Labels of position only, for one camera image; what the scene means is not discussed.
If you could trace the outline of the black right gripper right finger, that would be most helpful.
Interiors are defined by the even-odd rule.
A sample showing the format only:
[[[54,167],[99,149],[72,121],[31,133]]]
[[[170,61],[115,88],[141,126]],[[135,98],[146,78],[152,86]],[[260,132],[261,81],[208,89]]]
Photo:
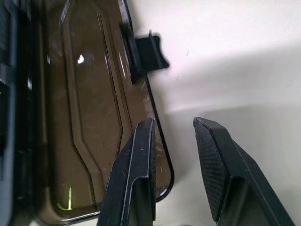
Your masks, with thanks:
[[[292,226],[256,161],[215,121],[193,121],[202,179],[218,226]]]

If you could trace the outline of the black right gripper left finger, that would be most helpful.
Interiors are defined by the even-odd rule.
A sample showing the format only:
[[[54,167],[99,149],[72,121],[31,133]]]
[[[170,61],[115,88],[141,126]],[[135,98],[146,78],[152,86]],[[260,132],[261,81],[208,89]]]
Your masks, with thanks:
[[[156,218],[153,118],[140,122],[113,163],[99,226],[151,226]]]

